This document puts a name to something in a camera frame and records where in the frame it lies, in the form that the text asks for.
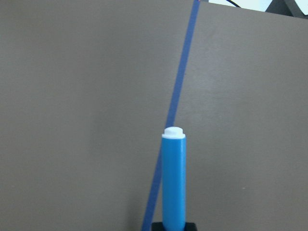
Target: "black stand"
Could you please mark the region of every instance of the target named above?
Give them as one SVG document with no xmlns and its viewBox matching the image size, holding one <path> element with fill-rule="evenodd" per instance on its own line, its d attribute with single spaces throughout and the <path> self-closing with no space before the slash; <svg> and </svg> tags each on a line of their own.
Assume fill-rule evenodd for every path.
<svg viewBox="0 0 308 231">
<path fill-rule="evenodd" d="M 166 231 L 162 222 L 154 222 L 152 223 L 152 231 Z M 184 231 L 198 231 L 195 223 L 188 223 L 185 224 Z"/>
<path fill-rule="evenodd" d="M 308 19 L 308 15 L 304 15 L 295 0 L 273 0 L 266 12 Z"/>
</svg>

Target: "blue tape line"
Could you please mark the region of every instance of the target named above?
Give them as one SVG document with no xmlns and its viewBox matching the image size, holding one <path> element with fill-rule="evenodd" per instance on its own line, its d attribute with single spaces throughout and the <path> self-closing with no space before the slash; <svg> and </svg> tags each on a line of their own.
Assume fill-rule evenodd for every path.
<svg viewBox="0 0 308 231">
<path fill-rule="evenodd" d="M 180 63 L 178 67 L 178 74 L 175 80 L 172 98 L 169 106 L 168 116 L 165 127 L 171 127 L 174 124 L 175 116 L 177 113 L 177 108 L 180 100 L 180 93 L 182 89 L 182 84 L 184 80 L 186 65 L 188 61 L 189 51 L 193 38 L 193 31 L 197 20 L 198 10 L 200 2 L 198 0 L 193 0 L 192 11 L 187 26 L 185 41 L 183 44 L 182 54 L 180 58 Z M 162 157 L 161 157 L 161 148 L 158 154 L 155 172 L 152 180 L 152 185 L 150 189 L 150 194 L 148 198 L 148 203 L 146 205 L 146 210 L 143 218 L 141 231 L 149 231 L 151 228 L 151 223 L 153 220 L 153 215 L 155 211 L 156 201 L 158 197 L 160 182 L 162 178 Z"/>
</svg>

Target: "white bottle cap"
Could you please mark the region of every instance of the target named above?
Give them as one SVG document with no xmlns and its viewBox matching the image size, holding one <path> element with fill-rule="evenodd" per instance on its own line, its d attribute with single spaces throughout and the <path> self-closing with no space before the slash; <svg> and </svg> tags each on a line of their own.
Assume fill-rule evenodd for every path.
<svg viewBox="0 0 308 231">
<path fill-rule="evenodd" d="M 179 127 L 168 127 L 165 129 L 165 133 L 162 134 L 165 139 L 180 140 L 184 139 L 186 136 L 183 134 L 183 129 Z"/>
</svg>

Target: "gray wall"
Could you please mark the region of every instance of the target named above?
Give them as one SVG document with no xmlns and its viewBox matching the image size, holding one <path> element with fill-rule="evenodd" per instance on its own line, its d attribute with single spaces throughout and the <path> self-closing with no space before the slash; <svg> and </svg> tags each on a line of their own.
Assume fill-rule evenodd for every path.
<svg viewBox="0 0 308 231">
<path fill-rule="evenodd" d="M 140 229 L 191 5 L 0 2 L 1 231 Z M 307 37 L 201 3 L 176 119 L 199 230 L 307 230 Z"/>
</svg>

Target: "blue cylinder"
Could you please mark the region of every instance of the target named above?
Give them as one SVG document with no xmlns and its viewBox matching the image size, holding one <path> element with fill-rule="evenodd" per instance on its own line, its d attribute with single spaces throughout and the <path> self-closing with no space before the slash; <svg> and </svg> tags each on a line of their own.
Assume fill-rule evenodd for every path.
<svg viewBox="0 0 308 231">
<path fill-rule="evenodd" d="M 181 128 L 167 129 L 162 137 L 163 225 L 166 231 L 184 231 L 186 137 Z"/>
</svg>

